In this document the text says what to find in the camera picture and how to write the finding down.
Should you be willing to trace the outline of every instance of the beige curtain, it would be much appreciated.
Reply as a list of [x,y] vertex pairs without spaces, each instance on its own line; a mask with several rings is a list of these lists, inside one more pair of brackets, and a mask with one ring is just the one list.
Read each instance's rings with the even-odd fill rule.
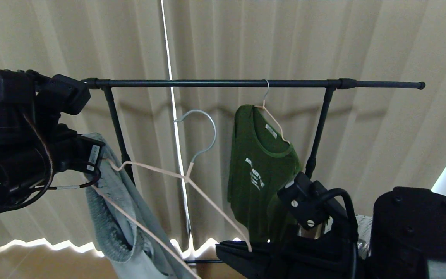
[[[446,2],[165,1],[173,78],[425,81],[424,90],[338,90],[313,175],[352,196],[371,215],[395,186],[431,188],[446,165]],[[202,109],[218,126],[216,146],[198,157],[194,181],[224,207],[233,115],[260,104],[264,88],[182,88],[177,106]],[[305,164],[323,89],[272,88],[267,107]],[[184,123],[182,156],[208,145],[200,117]],[[198,247],[237,235],[195,191],[188,205]]]
[[[173,78],[426,81],[424,90],[359,88],[334,93],[314,178],[345,188],[359,214],[394,186],[430,188],[446,165],[446,2],[164,1]],[[0,1],[0,68],[76,79],[167,79],[161,1]],[[175,88],[178,116],[210,113],[215,147],[198,157],[194,181],[228,214],[226,184],[233,115],[259,104],[265,88]],[[104,95],[62,121],[100,132],[116,150]],[[177,171],[169,88],[113,89],[132,159]],[[324,90],[273,88],[267,106],[303,163]],[[212,140],[211,125],[180,126],[185,169]],[[135,182],[170,238],[187,247],[180,181],[134,168]],[[55,185],[82,182],[77,173]],[[188,187],[198,248],[237,233]],[[0,245],[45,237],[82,245],[94,239],[83,191],[49,192],[35,205],[0,214]]]
[[[34,69],[53,76],[168,78],[161,4],[156,1],[0,1],[0,69]],[[133,160],[177,171],[172,103],[166,88],[113,89]],[[76,116],[62,115],[80,133],[100,132],[119,156],[104,94]],[[170,238],[187,247],[180,181],[134,168],[135,183]],[[54,185],[82,183],[78,173]],[[35,204],[0,214],[0,245],[45,237],[55,244],[94,239],[84,190],[48,192]]]

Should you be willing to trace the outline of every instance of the gray fleece fabric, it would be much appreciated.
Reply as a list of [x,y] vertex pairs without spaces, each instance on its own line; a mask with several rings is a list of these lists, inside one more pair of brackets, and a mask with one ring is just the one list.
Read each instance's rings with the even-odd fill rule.
[[[106,142],[98,133],[85,136]],[[103,157],[110,158],[117,166],[121,164],[108,144]],[[103,161],[99,169],[101,179],[98,188],[101,192],[176,251],[125,170],[115,171],[107,161]],[[87,175],[87,178],[93,179],[93,176]],[[87,188],[86,196],[99,249],[111,261],[119,279],[191,278],[177,260],[94,189]]]

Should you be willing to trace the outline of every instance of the printed shirt graphic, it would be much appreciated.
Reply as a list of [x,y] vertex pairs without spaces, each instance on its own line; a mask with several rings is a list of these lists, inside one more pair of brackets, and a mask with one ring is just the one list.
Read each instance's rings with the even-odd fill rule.
[[251,241],[278,241],[297,224],[276,192],[301,170],[299,159],[253,105],[241,106],[234,121],[228,201]]

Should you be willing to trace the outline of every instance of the gray towel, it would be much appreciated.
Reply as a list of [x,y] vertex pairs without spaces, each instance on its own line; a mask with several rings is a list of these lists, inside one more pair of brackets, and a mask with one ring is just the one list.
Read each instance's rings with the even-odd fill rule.
[[[85,136],[106,142],[98,133]],[[110,158],[116,165],[120,165],[108,144],[105,146],[103,157]],[[99,168],[101,179],[98,188],[176,251],[125,170],[117,172],[106,161],[103,161]],[[93,176],[87,175],[87,178],[93,179]],[[120,279],[191,278],[189,272],[177,260],[107,203],[94,189],[87,188],[86,196],[99,249],[109,258]]]

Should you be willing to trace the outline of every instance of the metal hook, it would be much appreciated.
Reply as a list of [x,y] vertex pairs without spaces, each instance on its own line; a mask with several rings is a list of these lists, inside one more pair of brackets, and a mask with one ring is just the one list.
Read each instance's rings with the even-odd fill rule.
[[262,98],[262,107],[264,108],[264,105],[266,104],[266,96],[269,93],[269,81],[267,79],[265,79],[264,81],[266,81],[266,83],[268,84],[268,90],[266,91],[266,94],[264,94],[264,98]]
[[194,113],[194,112],[202,113],[202,114],[204,114],[205,116],[207,116],[207,117],[209,118],[209,120],[211,120],[211,123],[213,124],[213,129],[214,129],[214,138],[213,138],[213,142],[211,143],[211,145],[209,145],[208,148],[206,148],[206,149],[204,149],[204,150],[201,150],[201,151],[197,152],[197,153],[194,155],[194,157],[192,158],[192,161],[190,161],[191,163],[193,163],[193,162],[195,161],[195,159],[196,159],[197,156],[199,156],[200,154],[202,154],[202,153],[204,153],[204,152],[210,150],[211,148],[213,148],[214,143],[216,142],[216,125],[214,124],[214,121],[213,121],[213,119],[211,118],[211,116],[209,116],[209,114],[207,114],[207,112],[205,112],[205,111],[202,111],[202,110],[191,110],[191,111],[188,111],[188,112],[186,112],[180,119],[175,119],[174,122],[182,122],[182,121],[184,121],[185,117],[187,117],[189,114]]

